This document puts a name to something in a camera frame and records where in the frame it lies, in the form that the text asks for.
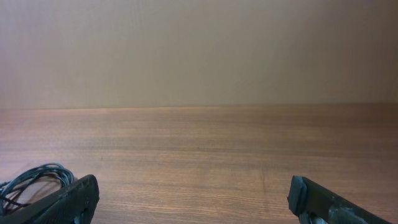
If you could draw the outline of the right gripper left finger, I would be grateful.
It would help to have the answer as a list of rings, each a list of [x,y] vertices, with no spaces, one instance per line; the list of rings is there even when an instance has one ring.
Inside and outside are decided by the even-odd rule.
[[[100,192],[97,179],[89,174],[76,182],[1,218],[1,224],[90,224]]]

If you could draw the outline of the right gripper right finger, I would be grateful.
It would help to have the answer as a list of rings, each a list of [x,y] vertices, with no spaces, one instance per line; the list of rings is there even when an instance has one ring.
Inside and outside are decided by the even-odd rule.
[[[300,224],[390,224],[302,176],[292,177],[287,200]]]

